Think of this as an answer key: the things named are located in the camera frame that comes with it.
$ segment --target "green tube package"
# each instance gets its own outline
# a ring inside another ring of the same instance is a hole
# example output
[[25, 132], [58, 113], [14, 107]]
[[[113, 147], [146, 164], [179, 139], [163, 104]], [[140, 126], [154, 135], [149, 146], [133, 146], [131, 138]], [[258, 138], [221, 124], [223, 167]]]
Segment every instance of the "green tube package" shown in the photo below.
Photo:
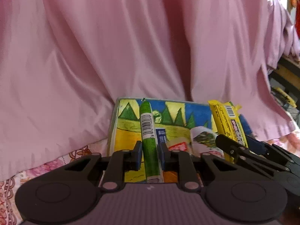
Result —
[[163, 182], [163, 176], [161, 165], [158, 160], [157, 139], [152, 108], [149, 101], [146, 101], [145, 99], [142, 100], [142, 104], [139, 108], [139, 115], [147, 183], [161, 183]]

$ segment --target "yellow package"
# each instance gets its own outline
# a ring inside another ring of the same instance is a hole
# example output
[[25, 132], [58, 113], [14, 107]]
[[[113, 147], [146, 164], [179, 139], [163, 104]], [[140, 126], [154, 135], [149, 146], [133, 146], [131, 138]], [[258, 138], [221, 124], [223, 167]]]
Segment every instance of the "yellow package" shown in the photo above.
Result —
[[[240, 123], [236, 107], [231, 102], [221, 103], [217, 100], [208, 101], [219, 134], [224, 134], [232, 140], [248, 148], [245, 133]], [[224, 153], [227, 161], [233, 163], [233, 158]]]

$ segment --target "green tree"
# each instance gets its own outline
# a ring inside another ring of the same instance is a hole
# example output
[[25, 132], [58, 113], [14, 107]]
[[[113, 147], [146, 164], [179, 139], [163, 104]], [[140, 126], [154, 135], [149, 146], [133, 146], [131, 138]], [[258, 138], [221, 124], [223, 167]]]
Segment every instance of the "green tree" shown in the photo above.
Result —
[[195, 123], [195, 118], [194, 118], [194, 114], [192, 113], [190, 118], [187, 121], [187, 125], [185, 126], [186, 128], [194, 128], [196, 127], [196, 123]]
[[184, 123], [183, 123], [183, 119], [182, 119], [182, 112], [181, 112], [181, 108], [178, 110], [177, 112], [177, 115], [176, 115], [176, 118], [175, 118], [175, 122], [174, 122], [174, 125], [177, 125], [177, 126], [181, 126], [181, 127], [184, 127]]
[[169, 112], [168, 107], [164, 109], [163, 113], [161, 114], [161, 124], [164, 125], [173, 125], [173, 120], [171, 118], [171, 114]]
[[133, 120], [133, 121], [138, 121], [131, 105], [127, 103], [126, 107], [122, 111], [122, 113], [119, 116], [120, 119], [128, 119], [128, 120]]

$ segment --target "pink fabric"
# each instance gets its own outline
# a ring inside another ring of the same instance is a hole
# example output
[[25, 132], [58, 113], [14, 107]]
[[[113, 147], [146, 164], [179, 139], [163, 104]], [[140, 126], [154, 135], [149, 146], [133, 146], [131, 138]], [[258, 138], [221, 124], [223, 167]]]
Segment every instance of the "pink fabric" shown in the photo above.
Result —
[[300, 43], [291, 16], [279, 0], [268, 0], [268, 14], [265, 59], [270, 69], [276, 69], [282, 55], [299, 60]]
[[0, 180], [106, 138], [118, 97], [231, 100], [261, 140], [293, 130], [269, 93], [267, 0], [1, 0], [0, 14]]

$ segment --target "patterned fabric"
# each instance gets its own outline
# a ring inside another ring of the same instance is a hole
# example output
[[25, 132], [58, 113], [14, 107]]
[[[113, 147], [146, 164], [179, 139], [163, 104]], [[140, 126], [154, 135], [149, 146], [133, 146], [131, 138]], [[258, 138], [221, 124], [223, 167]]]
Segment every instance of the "patterned fabric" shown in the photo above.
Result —
[[[300, 157], [299, 127], [297, 127], [297, 129], [291, 134], [283, 136], [279, 139], [270, 140], [268, 141], [268, 143], [275, 143]], [[69, 153], [68, 155], [57, 158], [52, 162], [48, 162], [39, 167], [22, 171], [8, 180], [0, 182], [0, 225], [18, 225], [22, 222], [22, 218], [15, 205], [14, 196], [17, 189], [23, 183], [91, 153], [101, 153], [102, 156], [105, 156], [107, 147], [106, 144], [107, 141], [104, 140], [91, 145], [87, 145], [77, 151]]]

